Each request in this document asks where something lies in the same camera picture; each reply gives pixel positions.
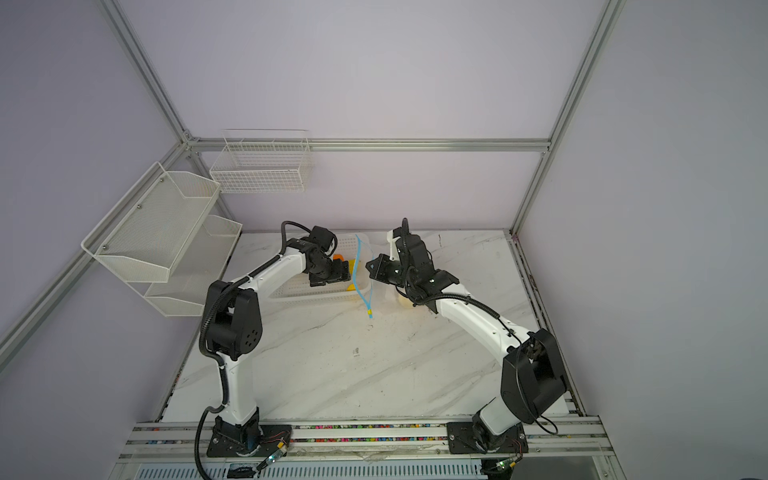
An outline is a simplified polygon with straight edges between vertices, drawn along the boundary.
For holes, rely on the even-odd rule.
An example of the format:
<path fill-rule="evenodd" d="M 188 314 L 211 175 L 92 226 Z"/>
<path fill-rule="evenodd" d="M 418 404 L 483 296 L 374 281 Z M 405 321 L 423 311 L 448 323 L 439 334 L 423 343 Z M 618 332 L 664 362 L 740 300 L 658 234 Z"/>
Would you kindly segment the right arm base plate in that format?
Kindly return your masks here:
<path fill-rule="evenodd" d="M 491 433 L 482 422 L 449 422 L 446 430 L 451 454 L 525 454 L 529 451 L 521 423 L 500 435 Z"/>

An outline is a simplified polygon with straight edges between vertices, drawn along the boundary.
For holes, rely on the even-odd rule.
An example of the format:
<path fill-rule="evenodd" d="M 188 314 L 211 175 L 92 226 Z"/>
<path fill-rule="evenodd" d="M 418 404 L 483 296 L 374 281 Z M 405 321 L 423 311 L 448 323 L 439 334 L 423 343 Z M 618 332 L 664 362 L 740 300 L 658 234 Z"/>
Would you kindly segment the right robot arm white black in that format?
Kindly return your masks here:
<path fill-rule="evenodd" d="M 520 424 L 538 424 L 569 390 L 559 344 L 546 329 L 512 323 L 478 300 L 459 278 L 435 266 L 432 253 L 403 219 L 387 233 L 390 252 L 365 264 L 369 277 L 391 285 L 415 307 L 461 327 L 501 368 L 498 393 L 473 416 L 478 441 L 505 436 Z"/>

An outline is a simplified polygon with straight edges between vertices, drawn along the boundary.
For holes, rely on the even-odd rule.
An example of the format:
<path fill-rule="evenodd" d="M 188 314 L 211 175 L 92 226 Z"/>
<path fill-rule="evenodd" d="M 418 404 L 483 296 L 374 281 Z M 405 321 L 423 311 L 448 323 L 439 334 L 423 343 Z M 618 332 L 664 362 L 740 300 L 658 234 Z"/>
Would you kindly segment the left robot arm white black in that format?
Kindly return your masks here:
<path fill-rule="evenodd" d="M 216 434 L 248 451 L 263 436 L 259 407 L 248 397 L 252 375 L 245 371 L 245 357 L 263 336 L 260 299 L 300 274 L 312 288 L 351 279 L 349 262 L 335 256 L 339 241 L 332 231 L 285 221 L 280 235 L 280 250 L 262 265 L 235 281 L 210 284 L 198 334 L 200 354 L 216 362 L 222 395 L 205 413 L 216 416 Z"/>

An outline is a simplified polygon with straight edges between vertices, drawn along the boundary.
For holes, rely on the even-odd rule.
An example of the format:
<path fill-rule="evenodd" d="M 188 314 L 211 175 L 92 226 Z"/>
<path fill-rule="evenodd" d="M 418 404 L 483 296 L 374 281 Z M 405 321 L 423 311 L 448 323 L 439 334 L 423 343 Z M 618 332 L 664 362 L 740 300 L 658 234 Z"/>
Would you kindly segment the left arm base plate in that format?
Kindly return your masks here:
<path fill-rule="evenodd" d="M 278 450 L 280 443 L 287 446 L 292 433 L 293 428 L 288 424 L 262 425 L 256 422 L 243 426 L 224 422 L 217 417 L 206 456 L 208 458 L 266 458 Z"/>

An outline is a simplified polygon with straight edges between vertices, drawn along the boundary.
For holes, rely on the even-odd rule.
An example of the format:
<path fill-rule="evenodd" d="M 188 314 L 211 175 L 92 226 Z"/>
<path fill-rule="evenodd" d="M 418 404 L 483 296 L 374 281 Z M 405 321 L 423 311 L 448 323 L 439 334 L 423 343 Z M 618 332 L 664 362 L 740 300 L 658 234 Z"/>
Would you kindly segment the cream white garlic bulb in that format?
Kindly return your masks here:
<path fill-rule="evenodd" d="M 403 288 L 396 287 L 395 288 L 397 294 L 399 295 L 398 301 L 403 307 L 418 307 L 419 303 L 412 300 L 407 294 L 406 291 Z"/>

